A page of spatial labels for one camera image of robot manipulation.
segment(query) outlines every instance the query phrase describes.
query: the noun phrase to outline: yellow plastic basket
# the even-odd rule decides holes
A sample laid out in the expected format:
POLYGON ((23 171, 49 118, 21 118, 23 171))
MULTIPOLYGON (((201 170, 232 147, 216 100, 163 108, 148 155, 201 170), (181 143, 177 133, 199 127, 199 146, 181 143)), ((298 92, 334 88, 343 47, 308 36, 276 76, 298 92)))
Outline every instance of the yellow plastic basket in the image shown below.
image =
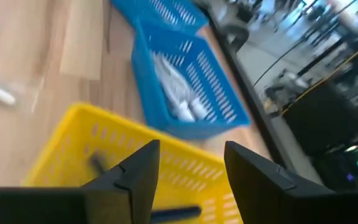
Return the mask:
POLYGON ((96 177, 88 160, 94 151, 112 167, 153 139, 160 140, 153 208, 202 208, 200 217, 177 223, 242 223, 222 159, 86 104, 68 110, 24 185, 79 187, 96 177))

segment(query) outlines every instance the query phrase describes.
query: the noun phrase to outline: wooden surface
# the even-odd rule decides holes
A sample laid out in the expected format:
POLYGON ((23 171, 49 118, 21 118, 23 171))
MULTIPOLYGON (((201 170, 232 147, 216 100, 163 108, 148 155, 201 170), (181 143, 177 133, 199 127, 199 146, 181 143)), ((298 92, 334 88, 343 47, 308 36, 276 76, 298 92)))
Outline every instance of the wooden surface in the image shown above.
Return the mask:
POLYGON ((104 40, 104 0, 71 1, 60 73, 100 79, 104 40))
MULTIPOLYGON (((16 108, 0 104, 0 185, 19 185, 73 102, 87 101, 144 122, 130 61, 133 30, 115 9, 110 23, 105 23, 109 49, 103 49, 100 79, 59 72, 69 5, 67 0, 0 0, 0 83, 13 90, 20 102, 16 108)), ((209 27, 201 34, 234 83, 209 27)), ((227 140, 269 157, 254 123, 192 143, 223 155, 227 140)))

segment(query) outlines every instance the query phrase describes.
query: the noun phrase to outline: blue plastic basket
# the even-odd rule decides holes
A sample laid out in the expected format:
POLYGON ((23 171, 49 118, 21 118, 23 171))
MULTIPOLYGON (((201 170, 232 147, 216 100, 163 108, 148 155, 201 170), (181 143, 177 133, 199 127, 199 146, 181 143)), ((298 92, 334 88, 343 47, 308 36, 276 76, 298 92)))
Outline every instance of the blue plastic basket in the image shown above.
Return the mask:
POLYGON ((205 139, 249 119, 208 43, 179 31, 138 21, 132 66, 149 126, 182 139, 205 139), (205 120, 186 123, 168 112, 150 53, 162 53, 187 79, 209 111, 205 120))
POLYGON ((138 18, 154 20, 161 26, 196 33, 208 23, 205 15, 188 0, 111 0, 135 27, 138 18))

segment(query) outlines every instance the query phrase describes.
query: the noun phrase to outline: plastic basket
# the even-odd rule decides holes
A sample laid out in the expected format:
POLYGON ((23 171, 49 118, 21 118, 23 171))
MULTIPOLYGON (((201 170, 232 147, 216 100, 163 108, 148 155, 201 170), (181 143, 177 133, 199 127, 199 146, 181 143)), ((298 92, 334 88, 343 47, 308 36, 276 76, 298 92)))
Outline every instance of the plastic basket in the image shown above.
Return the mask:
POLYGON ((154 20, 161 26, 196 33, 208 23, 205 15, 188 0, 111 0, 134 27, 138 18, 154 20))
POLYGON ((229 80, 203 39, 138 21, 132 67, 149 126, 182 139, 204 139, 249 124, 229 80), (151 52, 164 54, 187 79, 209 111, 205 120, 186 123, 168 112, 151 52))
POLYGON ((201 206, 201 216, 185 223, 241 220, 222 159, 85 104, 70 108, 24 184, 81 186, 95 178, 88 160, 94 151, 112 167, 153 139, 160 140, 154 209, 201 206))

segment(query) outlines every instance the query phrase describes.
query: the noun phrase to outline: wooden table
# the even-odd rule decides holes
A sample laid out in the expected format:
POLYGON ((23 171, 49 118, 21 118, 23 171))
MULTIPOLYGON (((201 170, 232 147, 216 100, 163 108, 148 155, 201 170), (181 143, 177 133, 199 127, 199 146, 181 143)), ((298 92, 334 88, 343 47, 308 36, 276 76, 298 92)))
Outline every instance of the wooden table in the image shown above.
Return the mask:
MULTIPOLYGON (((59 73, 68 6, 68 0, 0 0, 0 83, 16 92, 19 100, 16 108, 0 104, 0 185, 19 185, 65 110, 76 101, 144 122, 130 63, 134 31, 114 8, 101 79, 59 73)), ((211 29, 205 27, 200 34, 238 92, 211 29)), ((270 158, 254 123, 192 143, 222 155, 227 140, 270 158)))

